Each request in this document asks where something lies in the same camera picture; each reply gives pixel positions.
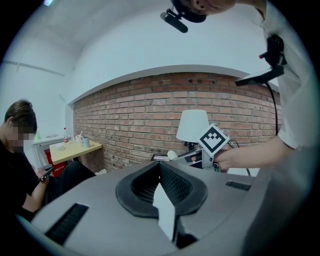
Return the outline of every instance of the white sleeve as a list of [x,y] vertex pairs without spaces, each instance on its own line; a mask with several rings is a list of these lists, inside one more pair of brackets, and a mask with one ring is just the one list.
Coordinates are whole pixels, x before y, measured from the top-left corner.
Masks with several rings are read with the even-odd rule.
[[315,73],[310,72],[301,87],[282,108],[278,136],[291,148],[312,147],[320,139],[320,91]]

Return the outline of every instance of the white ceiling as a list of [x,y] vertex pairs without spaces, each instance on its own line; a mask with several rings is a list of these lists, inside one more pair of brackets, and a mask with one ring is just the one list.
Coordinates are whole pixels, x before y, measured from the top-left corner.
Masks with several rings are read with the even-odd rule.
[[[54,0],[40,6],[26,23],[26,33],[41,35],[47,40],[56,37],[80,52],[101,30],[144,9],[171,7],[170,0]],[[247,17],[257,15],[252,7],[239,5],[237,11]]]

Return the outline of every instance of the white bottle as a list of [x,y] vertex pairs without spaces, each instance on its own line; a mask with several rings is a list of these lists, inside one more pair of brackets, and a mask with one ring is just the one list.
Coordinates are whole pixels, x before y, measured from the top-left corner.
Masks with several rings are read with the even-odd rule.
[[67,134],[66,127],[64,127],[64,129],[63,129],[63,140],[64,140],[64,143],[67,143],[69,141],[69,136]]

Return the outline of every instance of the black shirt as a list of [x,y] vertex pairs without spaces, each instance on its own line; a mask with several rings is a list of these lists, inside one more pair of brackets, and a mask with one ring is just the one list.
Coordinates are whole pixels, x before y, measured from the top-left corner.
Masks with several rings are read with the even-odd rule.
[[38,177],[24,152],[11,153],[0,140],[1,172],[4,173],[5,199],[9,211],[21,215],[27,220],[34,216],[33,212],[22,208],[26,197],[31,196],[38,185]]

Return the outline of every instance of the dark hair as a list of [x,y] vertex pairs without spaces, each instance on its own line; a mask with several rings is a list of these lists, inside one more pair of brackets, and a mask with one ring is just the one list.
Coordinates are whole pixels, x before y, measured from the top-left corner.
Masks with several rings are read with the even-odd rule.
[[13,117],[13,124],[27,130],[28,133],[37,132],[37,119],[32,104],[26,99],[20,99],[13,103],[5,112],[4,122]]

